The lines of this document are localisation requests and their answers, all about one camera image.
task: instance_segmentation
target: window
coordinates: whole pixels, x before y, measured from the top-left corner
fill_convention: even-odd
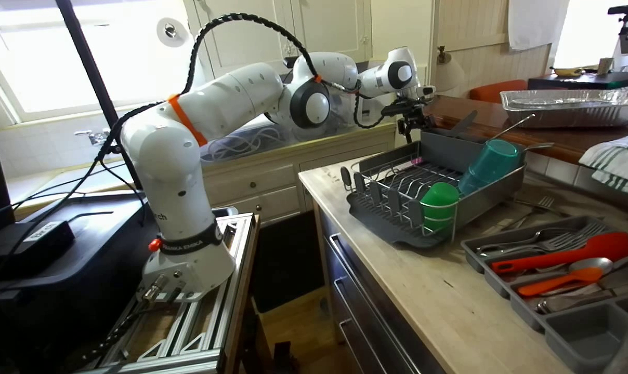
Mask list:
[[[552,66],[588,66],[614,56],[619,17],[608,9],[628,0],[570,0]]]
[[[189,49],[158,39],[174,0],[72,0],[116,108],[181,90]],[[54,0],[0,0],[0,97],[15,122],[96,113],[98,102]]]

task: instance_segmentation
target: kitchen counter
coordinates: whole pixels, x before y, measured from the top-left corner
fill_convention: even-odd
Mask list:
[[[465,101],[465,97],[437,97],[430,106],[432,119],[440,128],[451,128],[469,113],[477,113],[473,138],[493,138],[507,126],[507,114],[500,105]],[[535,150],[563,163],[578,165],[579,157],[597,144],[619,140],[628,136],[628,128],[619,130],[512,130],[504,140],[528,145],[550,144],[550,147]]]
[[[453,243],[420,253],[389,246],[349,214],[338,168],[341,165],[333,165],[300,172],[300,181],[315,202],[319,219],[330,220],[349,241],[354,256],[445,372],[570,372],[544,336],[465,264],[460,241],[497,230],[542,195],[552,197],[558,211],[570,217],[601,214],[625,233],[628,212],[526,172],[523,188],[512,202],[457,230]]]

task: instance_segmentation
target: white cabinet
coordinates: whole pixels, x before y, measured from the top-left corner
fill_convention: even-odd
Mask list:
[[[394,126],[387,122],[374,130],[355,130],[248,158],[206,165],[204,181],[209,203],[235,206],[241,212],[259,211],[261,224],[308,212],[312,202],[298,184],[300,170],[387,153],[394,144],[392,132]]]
[[[371,59],[371,0],[295,0],[298,35],[308,51]]]
[[[193,33],[220,15],[249,12],[290,32],[309,52],[341,52],[354,60],[371,56],[371,0],[184,0],[184,9]],[[287,74],[284,59],[298,54],[276,32],[230,21],[206,35],[200,59],[219,78],[251,63]]]

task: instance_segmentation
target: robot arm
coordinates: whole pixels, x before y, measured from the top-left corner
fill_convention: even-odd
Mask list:
[[[261,113],[280,128],[315,132],[330,113],[330,91],[352,91],[366,101],[394,91],[420,101],[407,51],[391,52],[384,65],[362,76],[342,54],[320,52],[312,60],[319,78],[301,59],[293,65],[289,83],[269,65],[249,65],[124,122],[120,141],[160,229],[139,298],[198,299],[235,269],[219,241],[204,189],[200,147],[208,140],[225,138]]]

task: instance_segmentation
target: cabinet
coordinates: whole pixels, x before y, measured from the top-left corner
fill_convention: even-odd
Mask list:
[[[406,319],[355,257],[338,227],[319,214],[335,323],[360,372],[442,372]]]
[[[192,32],[227,12],[249,12],[278,24],[309,52],[326,51],[368,60],[371,0],[184,0],[184,9]],[[200,59],[219,78],[249,63],[269,63],[287,74],[283,60],[298,54],[276,32],[241,21],[206,35]]]
[[[298,172],[384,153],[394,144],[392,132],[394,126],[387,122],[208,165],[204,184],[209,203],[259,211],[261,224],[309,212],[312,202],[298,184]]]

